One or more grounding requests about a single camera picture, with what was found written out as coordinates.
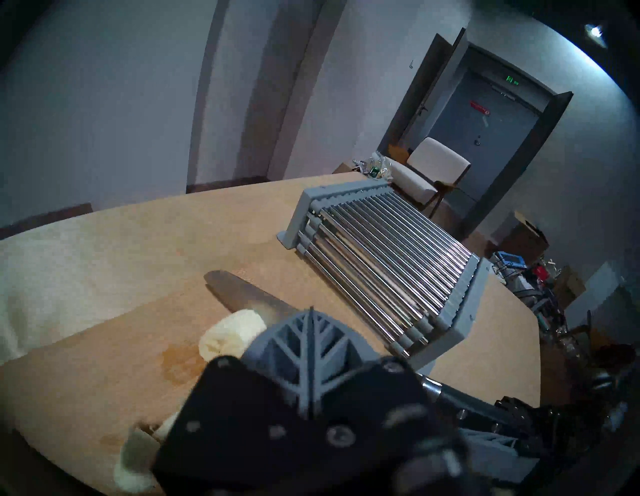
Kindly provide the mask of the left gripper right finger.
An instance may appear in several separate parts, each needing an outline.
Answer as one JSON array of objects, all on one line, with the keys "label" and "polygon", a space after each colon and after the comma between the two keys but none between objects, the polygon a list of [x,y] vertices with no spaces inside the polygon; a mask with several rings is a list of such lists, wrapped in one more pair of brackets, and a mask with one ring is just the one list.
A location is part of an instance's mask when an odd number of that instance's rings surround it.
[{"label": "left gripper right finger", "polygon": [[461,439],[405,361],[312,310],[312,417],[329,455],[313,495],[461,495]]}]

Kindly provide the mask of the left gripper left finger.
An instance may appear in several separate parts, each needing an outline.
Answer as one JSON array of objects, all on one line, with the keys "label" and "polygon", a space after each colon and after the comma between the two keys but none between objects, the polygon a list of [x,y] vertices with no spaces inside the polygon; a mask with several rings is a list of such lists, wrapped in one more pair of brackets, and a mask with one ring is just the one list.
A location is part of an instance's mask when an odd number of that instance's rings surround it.
[{"label": "left gripper left finger", "polygon": [[209,360],[152,466],[165,494],[244,493],[313,466],[313,309]]}]

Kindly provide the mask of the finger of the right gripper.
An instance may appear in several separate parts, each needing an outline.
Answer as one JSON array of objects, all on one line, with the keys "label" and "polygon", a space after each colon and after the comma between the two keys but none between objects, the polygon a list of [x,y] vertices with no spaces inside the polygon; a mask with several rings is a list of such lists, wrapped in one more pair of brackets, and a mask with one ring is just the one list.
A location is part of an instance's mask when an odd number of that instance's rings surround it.
[{"label": "finger of the right gripper", "polygon": [[535,408],[515,397],[503,397],[493,405],[504,412],[509,423],[519,431],[539,431],[543,425],[543,408]]},{"label": "finger of the right gripper", "polygon": [[522,440],[459,427],[473,472],[498,481],[523,481],[543,457]]}]

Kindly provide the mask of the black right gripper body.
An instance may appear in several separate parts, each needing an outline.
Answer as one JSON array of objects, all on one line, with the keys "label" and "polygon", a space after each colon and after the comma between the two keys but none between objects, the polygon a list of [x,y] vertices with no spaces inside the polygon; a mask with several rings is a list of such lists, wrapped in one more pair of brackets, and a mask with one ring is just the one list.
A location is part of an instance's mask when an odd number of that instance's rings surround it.
[{"label": "black right gripper body", "polygon": [[639,470],[639,391],[545,405],[549,480],[628,480]]}]

